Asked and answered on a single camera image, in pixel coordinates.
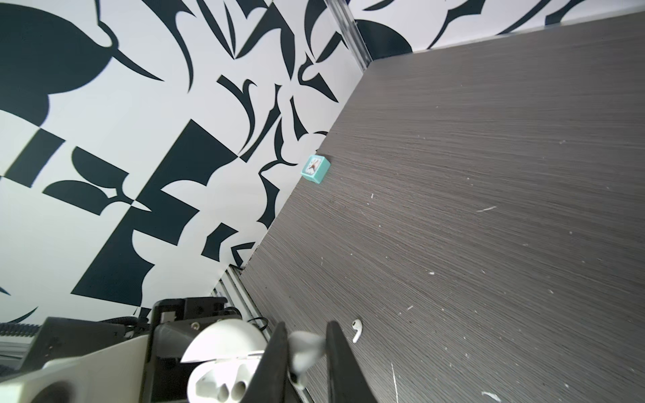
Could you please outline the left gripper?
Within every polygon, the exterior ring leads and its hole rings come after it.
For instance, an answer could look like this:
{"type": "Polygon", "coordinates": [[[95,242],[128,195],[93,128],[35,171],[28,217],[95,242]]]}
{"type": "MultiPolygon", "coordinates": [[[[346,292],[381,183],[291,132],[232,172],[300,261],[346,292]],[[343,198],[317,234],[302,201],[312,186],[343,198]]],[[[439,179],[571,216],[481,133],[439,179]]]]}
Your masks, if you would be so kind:
{"type": "Polygon", "coordinates": [[[142,378],[141,402],[186,402],[187,383],[196,364],[181,362],[191,342],[207,327],[223,319],[240,319],[224,297],[190,297],[156,302],[149,321],[149,337],[142,378]]]}

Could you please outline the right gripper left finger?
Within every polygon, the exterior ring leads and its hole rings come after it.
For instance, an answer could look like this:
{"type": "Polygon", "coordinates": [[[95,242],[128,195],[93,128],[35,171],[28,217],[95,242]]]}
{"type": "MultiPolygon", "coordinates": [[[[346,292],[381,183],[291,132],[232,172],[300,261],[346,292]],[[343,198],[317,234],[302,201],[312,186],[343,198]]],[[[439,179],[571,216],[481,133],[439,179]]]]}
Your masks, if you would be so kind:
{"type": "Polygon", "coordinates": [[[285,322],[273,332],[241,403],[282,403],[288,373],[288,333],[285,322]]]}

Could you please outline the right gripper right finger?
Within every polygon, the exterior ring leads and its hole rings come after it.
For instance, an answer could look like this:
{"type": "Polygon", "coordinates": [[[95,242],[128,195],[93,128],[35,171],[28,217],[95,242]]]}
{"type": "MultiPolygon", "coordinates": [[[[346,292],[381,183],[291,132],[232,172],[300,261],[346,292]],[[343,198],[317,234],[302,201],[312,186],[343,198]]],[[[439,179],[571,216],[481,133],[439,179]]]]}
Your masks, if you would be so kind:
{"type": "Polygon", "coordinates": [[[325,353],[330,403],[376,403],[377,400],[336,321],[327,324],[325,353]]]}

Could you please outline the white earbud charging case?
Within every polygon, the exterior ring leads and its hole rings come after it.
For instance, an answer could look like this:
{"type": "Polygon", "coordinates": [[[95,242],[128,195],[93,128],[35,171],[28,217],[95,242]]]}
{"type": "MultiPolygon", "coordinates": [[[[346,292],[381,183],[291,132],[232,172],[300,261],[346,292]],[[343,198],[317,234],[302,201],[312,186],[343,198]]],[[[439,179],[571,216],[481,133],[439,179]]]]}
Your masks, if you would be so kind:
{"type": "Polygon", "coordinates": [[[205,328],[188,345],[183,364],[196,364],[186,395],[190,402],[240,402],[250,386],[267,341],[255,325],[224,319],[205,328]]]}

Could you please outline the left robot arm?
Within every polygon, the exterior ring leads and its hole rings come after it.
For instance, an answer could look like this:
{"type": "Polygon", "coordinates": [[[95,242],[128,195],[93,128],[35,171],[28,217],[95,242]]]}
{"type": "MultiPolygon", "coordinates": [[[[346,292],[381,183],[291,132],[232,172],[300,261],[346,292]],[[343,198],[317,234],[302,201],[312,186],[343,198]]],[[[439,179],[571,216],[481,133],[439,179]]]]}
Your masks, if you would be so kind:
{"type": "Polygon", "coordinates": [[[166,299],[138,319],[45,321],[14,374],[1,376],[3,402],[186,402],[196,364],[181,361],[206,327],[240,319],[224,297],[166,299]]]}

